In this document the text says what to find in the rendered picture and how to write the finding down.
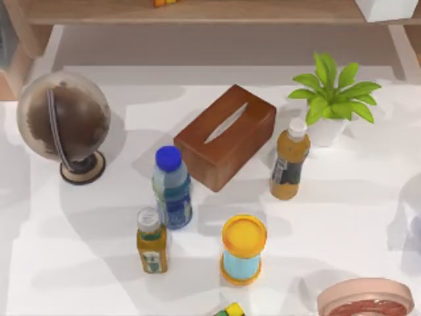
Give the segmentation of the brown wooden tissue box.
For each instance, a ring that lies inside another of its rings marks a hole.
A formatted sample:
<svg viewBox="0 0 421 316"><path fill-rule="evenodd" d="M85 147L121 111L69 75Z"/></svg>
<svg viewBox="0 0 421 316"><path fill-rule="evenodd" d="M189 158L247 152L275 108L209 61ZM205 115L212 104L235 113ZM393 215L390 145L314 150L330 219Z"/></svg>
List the brown wooden tissue box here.
<svg viewBox="0 0 421 316"><path fill-rule="evenodd" d="M243 105L239 118L207 142L211 133ZM174 145L182 152L190 175L218 192L271 138L275 118L275 106L233 85L174 137Z"/></svg>

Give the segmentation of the clear bottle with blue cap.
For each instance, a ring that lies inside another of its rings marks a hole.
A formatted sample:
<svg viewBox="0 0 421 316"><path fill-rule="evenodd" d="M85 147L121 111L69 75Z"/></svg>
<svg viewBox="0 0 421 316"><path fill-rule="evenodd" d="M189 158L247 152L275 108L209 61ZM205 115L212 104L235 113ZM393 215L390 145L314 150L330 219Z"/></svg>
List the clear bottle with blue cap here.
<svg viewBox="0 0 421 316"><path fill-rule="evenodd" d="M152 187L162 223L170 230L186 226L193 215L191 178L177 147L166 145L156 151Z"/></svg>

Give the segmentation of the orange bottle with white cap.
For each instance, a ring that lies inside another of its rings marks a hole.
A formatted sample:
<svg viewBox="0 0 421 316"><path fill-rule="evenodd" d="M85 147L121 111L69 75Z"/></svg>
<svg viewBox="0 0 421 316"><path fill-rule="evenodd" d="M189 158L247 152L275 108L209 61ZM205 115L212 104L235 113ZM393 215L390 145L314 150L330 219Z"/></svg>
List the orange bottle with white cap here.
<svg viewBox="0 0 421 316"><path fill-rule="evenodd" d="M294 117L277 141L276 159L270 177L270 192L275 198L289 200L297 194L303 163L309 151L307 124L303 118Z"/></svg>

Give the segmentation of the yellow and blue hourglass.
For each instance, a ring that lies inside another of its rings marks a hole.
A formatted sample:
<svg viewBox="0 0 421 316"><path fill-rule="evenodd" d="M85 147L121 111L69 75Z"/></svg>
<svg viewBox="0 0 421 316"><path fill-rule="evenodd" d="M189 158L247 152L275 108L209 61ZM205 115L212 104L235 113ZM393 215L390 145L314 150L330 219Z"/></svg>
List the yellow and blue hourglass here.
<svg viewBox="0 0 421 316"><path fill-rule="evenodd" d="M264 223L253 215L235 215L225 222L221 238L224 245L220 259L222 276L236 286L254 282L260 273L260 255L267 240Z"/></svg>

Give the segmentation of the small amber bottle white cap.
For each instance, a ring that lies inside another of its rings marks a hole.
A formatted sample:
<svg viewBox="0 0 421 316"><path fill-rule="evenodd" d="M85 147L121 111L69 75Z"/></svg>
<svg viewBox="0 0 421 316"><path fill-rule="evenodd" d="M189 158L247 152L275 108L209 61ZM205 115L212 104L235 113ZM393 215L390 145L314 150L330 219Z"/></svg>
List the small amber bottle white cap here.
<svg viewBox="0 0 421 316"><path fill-rule="evenodd" d="M137 214L136 244L146 273L167 272L167 232L156 209L146 207Z"/></svg>

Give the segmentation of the green plant in white pot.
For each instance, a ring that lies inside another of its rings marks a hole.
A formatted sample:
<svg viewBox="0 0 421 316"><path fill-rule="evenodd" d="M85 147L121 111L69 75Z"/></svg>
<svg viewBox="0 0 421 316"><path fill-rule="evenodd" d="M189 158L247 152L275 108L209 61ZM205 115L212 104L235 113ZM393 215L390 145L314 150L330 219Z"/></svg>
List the green plant in white pot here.
<svg viewBox="0 0 421 316"><path fill-rule="evenodd" d="M298 74L293 81L302 85L288 98L307 102L305 122L314 146L329 147L344 132L348 122L357 115L369 123L374 117L369 109L377 102L372 93L382 86L376 82L355 80L359 71L357 63L338 69L328 53L313 53L313 73Z"/></svg>

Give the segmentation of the wooden shelf unit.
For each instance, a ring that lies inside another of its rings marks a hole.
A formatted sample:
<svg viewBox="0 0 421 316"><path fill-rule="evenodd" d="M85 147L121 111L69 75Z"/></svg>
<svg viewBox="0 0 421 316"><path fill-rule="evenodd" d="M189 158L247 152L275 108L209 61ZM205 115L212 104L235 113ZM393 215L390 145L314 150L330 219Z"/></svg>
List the wooden shelf unit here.
<svg viewBox="0 0 421 316"><path fill-rule="evenodd" d="M354 0L0 0L33 62L107 85L288 84L315 51L421 84L421 0L370 24Z"/></svg>

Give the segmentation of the brown globe on stand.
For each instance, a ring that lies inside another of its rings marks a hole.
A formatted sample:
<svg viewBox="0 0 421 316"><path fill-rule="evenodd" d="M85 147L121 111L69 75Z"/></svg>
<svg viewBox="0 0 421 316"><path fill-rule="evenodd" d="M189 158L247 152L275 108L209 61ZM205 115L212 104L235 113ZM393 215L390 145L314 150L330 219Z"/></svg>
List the brown globe on stand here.
<svg viewBox="0 0 421 316"><path fill-rule="evenodd" d="M99 147L111 110L103 91L85 76L64 70L40 76L20 96L16 120L26 145L58 161L68 183L89 184L105 171Z"/></svg>

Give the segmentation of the pink bowl with red contents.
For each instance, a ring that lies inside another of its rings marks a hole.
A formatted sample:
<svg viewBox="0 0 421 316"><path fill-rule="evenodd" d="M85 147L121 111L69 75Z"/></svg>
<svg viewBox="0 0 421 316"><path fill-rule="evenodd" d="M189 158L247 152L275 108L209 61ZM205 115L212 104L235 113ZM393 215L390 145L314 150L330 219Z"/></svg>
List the pink bowl with red contents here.
<svg viewBox="0 0 421 316"><path fill-rule="evenodd" d="M414 308L408 286L386 278L339 282L317 297L319 316L408 316Z"/></svg>

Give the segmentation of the white box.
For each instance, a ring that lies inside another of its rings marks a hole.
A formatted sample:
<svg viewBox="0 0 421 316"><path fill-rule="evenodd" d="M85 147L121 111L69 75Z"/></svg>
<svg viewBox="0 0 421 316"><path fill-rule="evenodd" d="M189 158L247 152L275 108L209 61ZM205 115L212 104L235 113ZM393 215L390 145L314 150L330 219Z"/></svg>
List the white box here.
<svg viewBox="0 0 421 316"><path fill-rule="evenodd" d="M367 22L411 18L418 0L354 0Z"/></svg>

